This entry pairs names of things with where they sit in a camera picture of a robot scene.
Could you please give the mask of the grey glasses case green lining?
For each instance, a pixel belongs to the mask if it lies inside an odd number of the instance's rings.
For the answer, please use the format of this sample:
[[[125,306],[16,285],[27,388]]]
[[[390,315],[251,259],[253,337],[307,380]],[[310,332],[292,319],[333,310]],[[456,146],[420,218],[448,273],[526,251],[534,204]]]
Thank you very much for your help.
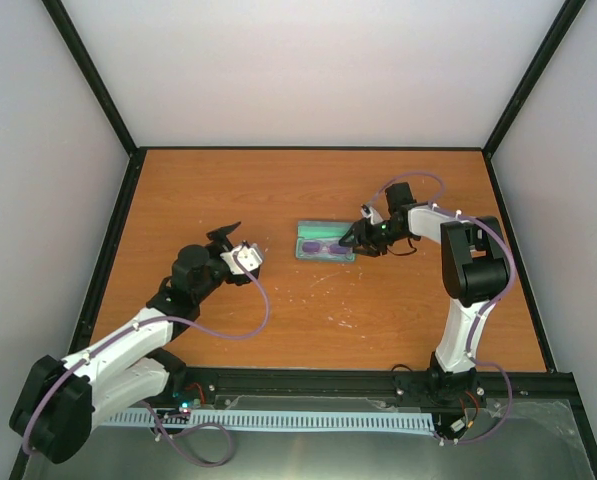
[[[302,220],[297,223],[297,237],[295,258],[304,261],[320,261],[332,263],[353,263],[356,255],[350,247],[346,255],[330,255],[327,253],[307,254],[300,251],[305,241],[319,241],[325,244],[337,243],[340,237],[349,229],[351,223],[339,221]]]

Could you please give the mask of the pink translucent sunglasses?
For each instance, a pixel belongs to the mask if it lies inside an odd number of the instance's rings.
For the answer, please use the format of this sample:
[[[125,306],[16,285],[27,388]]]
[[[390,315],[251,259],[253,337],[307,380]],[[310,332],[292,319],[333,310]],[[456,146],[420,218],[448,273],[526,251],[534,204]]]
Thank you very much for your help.
[[[300,247],[300,251],[307,254],[327,253],[330,255],[346,255],[350,250],[337,243],[325,244],[319,241],[305,241]]]

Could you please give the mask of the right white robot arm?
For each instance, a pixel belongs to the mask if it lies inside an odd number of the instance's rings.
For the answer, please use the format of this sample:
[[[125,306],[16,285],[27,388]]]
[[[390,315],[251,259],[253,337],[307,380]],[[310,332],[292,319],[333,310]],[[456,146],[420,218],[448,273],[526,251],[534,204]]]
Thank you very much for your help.
[[[379,257],[400,240],[431,240],[440,246],[444,289],[450,298],[442,339],[431,355],[424,388],[431,401],[447,404],[476,389],[476,356],[490,312],[515,282],[517,271],[499,220],[452,212],[414,199],[408,183],[385,189],[389,218],[369,203],[339,245]]]

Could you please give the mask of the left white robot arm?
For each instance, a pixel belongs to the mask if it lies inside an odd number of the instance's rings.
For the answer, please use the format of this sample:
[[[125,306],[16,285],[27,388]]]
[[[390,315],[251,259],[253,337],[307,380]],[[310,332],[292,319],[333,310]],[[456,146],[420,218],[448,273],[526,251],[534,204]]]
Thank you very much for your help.
[[[257,244],[233,244],[235,225],[208,232],[206,245],[183,247],[156,294],[126,324],[61,359],[30,368],[9,427],[27,455],[55,464],[73,457],[113,415],[152,397],[179,400],[185,364],[165,346],[197,327],[201,303],[224,284],[258,285],[264,255]]]

